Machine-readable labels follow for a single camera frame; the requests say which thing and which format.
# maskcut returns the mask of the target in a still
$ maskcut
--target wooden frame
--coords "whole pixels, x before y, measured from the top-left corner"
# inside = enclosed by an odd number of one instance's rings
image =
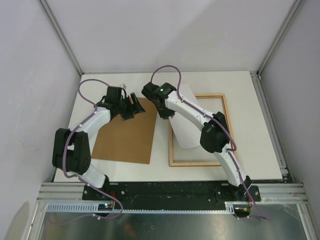
[[[224,112],[224,115],[225,115],[225,118],[226,118],[226,124],[228,126],[228,129],[229,129],[231,137],[234,138],[225,94],[224,93],[196,94],[195,97],[197,99],[221,99],[223,112]],[[221,164],[218,161],[215,161],[215,162],[174,162],[174,141],[173,141],[173,137],[174,137],[173,129],[172,129],[171,124],[169,122],[169,166],[170,167],[210,167],[210,166],[212,167],[212,166],[221,166]]]

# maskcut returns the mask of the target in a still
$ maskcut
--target cable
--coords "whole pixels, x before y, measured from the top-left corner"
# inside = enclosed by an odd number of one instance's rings
[[[185,104],[187,104],[189,107],[193,108],[194,110],[196,110],[198,113],[200,113],[202,116],[204,117],[207,117],[209,118],[210,120],[214,121],[223,131],[224,133],[227,135],[227,137],[230,139],[231,143],[232,143],[232,146],[233,146],[233,151],[236,151],[237,150],[237,146],[236,146],[236,143],[235,141],[233,140],[233,138],[231,137],[231,135],[229,134],[229,132],[224,128],[224,126],[216,119],[214,119],[212,116],[209,116],[207,115],[204,111],[202,111],[201,109],[199,109],[198,107],[194,106],[193,104],[191,104],[190,102],[188,102],[187,100],[183,99],[183,97],[181,96],[180,94],[180,84],[181,84],[181,79],[182,79],[182,75],[181,75],[181,71],[179,70],[179,68],[177,68],[176,66],[173,66],[173,65],[164,65],[164,66],[161,66],[159,68],[157,68],[152,76],[151,76],[151,79],[150,79],[150,82],[152,83],[153,81],[153,78],[154,78],[154,75],[156,74],[156,72],[158,72],[159,70],[163,69],[163,68],[174,68],[178,74],[179,74],[179,80],[178,80],[178,85],[177,85],[177,88],[176,88],[176,94],[178,96],[178,98]]]
[[[86,83],[86,82],[89,82],[89,81],[95,81],[95,82],[99,82],[99,83],[102,83],[102,84],[105,84],[107,87],[109,86],[109,84],[105,83],[104,81],[102,80],[98,80],[98,79],[86,79],[84,81],[82,81],[80,84],[79,84],[79,87],[78,87],[78,93],[80,95],[81,98],[83,98],[85,101],[87,101],[88,103],[92,104],[94,106],[94,112],[91,113],[89,116],[87,116],[80,124],[78,124],[72,131],[71,133],[69,134],[69,136],[67,137],[66,139],[66,142],[65,142],[65,145],[64,145],[64,149],[63,149],[63,155],[62,155],[62,171],[63,171],[63,174],[66,178],[70,179],[70,178],[74,178],[74,177],[77,177],[81,182],[83,182],[85,185],[91,187],[92,189],[96,190],[97,192],[99,192],[100,194],[102,195],[105,195],[107,196],[108,198],[116,201],[119,205],[120,205],[120,212],[114,216],[98,216],[98,219],[114,219],[114,218],[117,218],[119,215],[122,214],[123,210],[124,210],[124,207],[122,205],[122,203],[116,199],[115,197],[101,191],[99,188],[95,187],[95,186],[92,186],[91,184],[89,184],[87,181],[85,181],[80,175],[78,174],[73,174],[73,175],[68,175],[67,173],[67,169],[66,169],[66,159],[67,159],[67,151],[68,151],[68,146],[69,146],[69,143],[70,143],[70,140],[72,138],[72,136],[74,135],[74,133],[84,124],[86,123],[89,119],[91,119],[95,114],[97,114],[97,110],[98,110],[98,107],[97,105],[89,100],[88,98],[86,98],[80,91],[80,87],[82,84]],[[84,218],[84,217],[88,217],[88,216],[91,216],[92,214],[84,214],[84,215],[81,215],[71,221],[67,221],[67,222],[64,222],[64,223],[56,223],[55,225],[58,225],[58,226],[62,226],[64,224],[68,224],[68,223],[72,223],[78,219],[81,219],[81,218]]]
[[[266,220],[266,218],[264,216],[238,216],[237,214],[233,214],[233,216],[236,217],[237,220],[239,219],[264,219]]]
[[[127,92],[126,92],[126,90],[123,88],[123,87],[121,87],[121,89],[123,90],[123,92],[124,92],[124,97],[126,97],[127,96]]]
[[[262,212],[262,210],[260,209],[260,207],[257,205],[256,201],[253,199],[253,197],[251,196],[250,192],[248,191],[248,188],[247,188],[247,186],[245,185],[245,182],[244,182],[244,180],[243,180],[243,178],[242,178],[242,176],[241,176],[241,174],[240,174],[240,168],[239,168],[239,166],[238,166],[238,164],[237,164],[234,156],[231,154],[231,151],[229,150],[229,151],[227,151],[227,153],[229,154],[230,158],[232,159],[232,162],[233,162],[234,165],[235,165],[236,171],[238,172],[240,181],[241,181],[241,183],[243,184],[243,187],[244,187],[244,189],[245,189],[245,192],[247,193],[248,197],[251,199],[253,205],[256,207],[256,209],[258,209],[258,211],[259,211],[259,212],[261,213],[261,215],[262,215],[262,216],[252,216],[252,217],[260,217],[260,218],[263,218],[263,219],[265,219],[265,220],[269,220],[269,221],[270,221],[271,219],[268,218],[268,217]]]
[[[234,159],[234,157],[232,156],[231,152],[234,152],[237,150],[237,145],[234,141],[234,139],[231,137],[231,135],[229,134],[228,130],[225,129],[225,127],[216,119],[213,118],[213,116],[210,116],[210,115],[207,115],[204,111],[202,111],[201,109],[199,109],[198,107],[194,106],[192,103],[188,102],[187,100],[183,99],[183,97],[181,96],[180,94],[180,84],[181,84],[181,79],[182,79],[182,75],[181,75],[181,72],[180,70],[176,67],[176,66],[173,66],[173,65],[164,65],[164,66],[161,66],[159,68],[157,68],[152,76],[151,76],[151,79],[150,79],[150,82],[152,82],[153,78],[154,78],[154,75],[156,74],[156,72],[158,72],[160,69],[163,69],[163,68],[174,68],[175,70],[177,70],[178,74],[179,74],[179,80],[178,80],[178,84],[177,84],[177,88],[176,88],[176,94],[178,96],[178,98],[183,102],[185,103],[186,105],[188,105],[189,107],[191,107],[192,109],[196,110],[198,113],[200,113],[202,116],[204,117],[207,117],[209,118],[210,120],[214,121],[222,130],[223,132],[227,135],[227,137],[229,138],[229,140],[231,141],[232,143],[232,146],[233,148],[229,148],[227,149],[227,153],[229,154],[229,156],[231,157],[234,165],[235,165],[235,168],[239,174],[239,179],[241,181],[241,183],[243,184],[243,187],[245,189],[245,193],[244,195],[248,195],[248,197],[252,200],[253,202],[253,205],[258,209],[258,211],[262,214],[262,216],[251,216],[252,218],[262,218],[262,219],[265,219],[265,220],[270,220],[270,218],[268,218],[267,216],[265,216],[265,214],[262,212],[262,210],[258,207],[258,205],[256,204],[255,200],[252,198],[247,186],[245,185],[245,182],[241,176],[241,173],[240,173],[240,168],[236,162],[236,160]]]

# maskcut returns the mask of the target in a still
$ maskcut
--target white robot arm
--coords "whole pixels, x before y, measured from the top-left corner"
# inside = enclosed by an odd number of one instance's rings
[[[251,180],[240,168],[234,153],[230,151],[232,148],[230,140],[221,128],[223,126],[228,130],[225,116],[221,112],[213,114],[191,103],[179,95],[176,88],[169,83],[158,86],[149,82],[143,87],[142,94],[155,104],[161,118],[168,119],[177,112],[196,125],[201,131],[201,146],[216,156],[226,173],[228,182],[242,188],[241,176],[245,185],[250,187]]]
[[[122,120],[131,119],[135,114],[144,113],[136,95],[131,93],[122,96],[122,87],[109,86],[106,95],[96,106],[93,116],[73,130],[60,128],[55,133],[52,164],[63,170],[64,150],[66,149],[65,168],[67,172],[76,174],[86,183],[101,189],[108,185],[109,178],[91,164],[89,139],[115,116],[121,115]]]

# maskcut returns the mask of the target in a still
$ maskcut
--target white enclosure wall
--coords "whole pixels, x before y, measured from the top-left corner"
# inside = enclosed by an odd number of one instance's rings
[[[294,0],[47,0],[85,73],[257,70]]]
[[[18,240],[53,169],[54,134],[67,126],[80,76],[37,1],[3,1],[0,32],[0,239]]]
[[[307,0],[262,74],[288,165],[320,225],[320,1]]]

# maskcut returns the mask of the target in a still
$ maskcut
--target black mounting plate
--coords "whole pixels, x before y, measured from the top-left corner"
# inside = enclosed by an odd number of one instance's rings
[[[225,210],[225,202],[247,202],[246,196],[236,193],[236,187],[226,181],[157,181],[112,182],[109,191],[127,210],[210,211]],[[261,201],[259,188],[252,185],[249,192],[256,202]],[[85,186],[83,200],[110,199]]]

